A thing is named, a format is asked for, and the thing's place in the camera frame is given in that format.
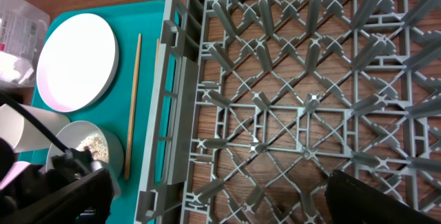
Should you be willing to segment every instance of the teal placemat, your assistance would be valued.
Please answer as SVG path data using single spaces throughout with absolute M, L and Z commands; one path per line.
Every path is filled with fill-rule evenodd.
M 109 23 L 119 44 L 120 57 L 115 78 L 107 92 L 97 102 L 82 110 L 65 115 L 68 116 L 71 121 L 90 121 L 100 128 L 115 133 L 122 142 L 124 149 L 127 143 L 136 44 L 138 34 L 141 33 L 143 35 L 131 174 L 128 181 L 120 176 L 119 183 L 122 195 L 112 203 L 111 215 L 107 223 L 133 223 L 134 220 L 143 160 L 145 133 L 147 130 L 148 114 L 150 112 L 150 100 L 152 98 L 156 40 L 161 34 L 164 6 L 164 1 L 148 1 L 65 12 L 52 22 L 48 30 L 48 36 L 50 36 L 55 28 L 66 19 L 81 13 L 97 14 Z M 169 63 L 169 72 L 173 72 L 174 67 L 175 63 Z M 172 91 L 174 74 L 168 73 L 168 75 L 166 88 Z M 51 110 L 41 99 L 37 87 L 34 91 L 32 106 Z M 163 116 L 168 116 L 170 108 L 166 106 L 170 106 L 169 99 L 164 99 L 164 106 Z M 161 125 L 160 135 L 167 136 L 168 118 L 162 118 L 161 121 L 165 123 Z M 163 141 L 158 145 L 155 181 L 161 179 L 164 151 L 165 142 Z M 20 154 L 19 159 L 31 163 L 45 163 L 47 153 L 48 150 L 24 152 Z

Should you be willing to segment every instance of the paper cup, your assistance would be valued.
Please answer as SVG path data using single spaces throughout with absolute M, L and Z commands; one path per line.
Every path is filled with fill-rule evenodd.
M 37 118 L 54 135 L 70 123 L 62 114 L 26 105 L 21 107 Z M 45 149 L 52 144 L 31 122 L 6 104 L 0 107 L 0 137 L 9 143 L 14 152 Z

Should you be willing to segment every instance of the food in bowl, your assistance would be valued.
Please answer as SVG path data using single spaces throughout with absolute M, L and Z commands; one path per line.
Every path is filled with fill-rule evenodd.
M 91 134 L 82 140 L 76 149 L 80 152 L 89 149 L 94 160 L 109 163 L 108 147 L 105 142 L 103 142 L 104 140 L 105 138 L 100 134 Z

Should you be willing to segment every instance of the wooden chopstick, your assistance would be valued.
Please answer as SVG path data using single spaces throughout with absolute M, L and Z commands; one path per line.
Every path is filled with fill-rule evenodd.
M 138 35 L 138 46 L 136 47 L 135 67 L 133 72 L 132 102 L 130 103 L 130 116 L 129 116 L 129 132 L 127 133 L 127 148 L 125 151 L 125 167 L 124 167 L 125 180 L 129 180 L 130 178 L 130 161 L 132 160 L 133 129 L 135 124 L 136 93 L 138 92 L 140 58 L 141 58 L 141 34 Z

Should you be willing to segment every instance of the white dish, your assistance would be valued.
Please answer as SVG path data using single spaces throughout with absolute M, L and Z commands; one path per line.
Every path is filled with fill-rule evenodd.
M 109 24 L 78 14 L 50 35 L 37 67 L 37 87 L 53 110 L 71 112 L 96 101 L 111 84 L 119 49 Z

